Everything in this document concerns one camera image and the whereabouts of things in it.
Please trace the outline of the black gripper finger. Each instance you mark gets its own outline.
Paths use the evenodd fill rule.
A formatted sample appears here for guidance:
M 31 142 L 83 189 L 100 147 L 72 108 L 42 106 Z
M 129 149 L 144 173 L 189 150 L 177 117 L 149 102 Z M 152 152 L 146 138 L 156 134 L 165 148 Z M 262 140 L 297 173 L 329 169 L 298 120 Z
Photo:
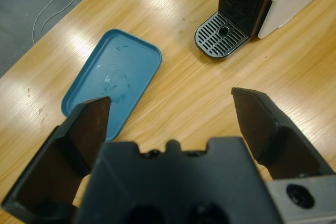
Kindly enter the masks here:
M 106 140 L 111 99 L 83 102 L 55 127 L 1 203 L 24 223 L 71 223 L 72 203 Z
M 253 158 L 273 179 L 335 172 L 294 122 L 263 92 L 232 88 L 240 131 Z

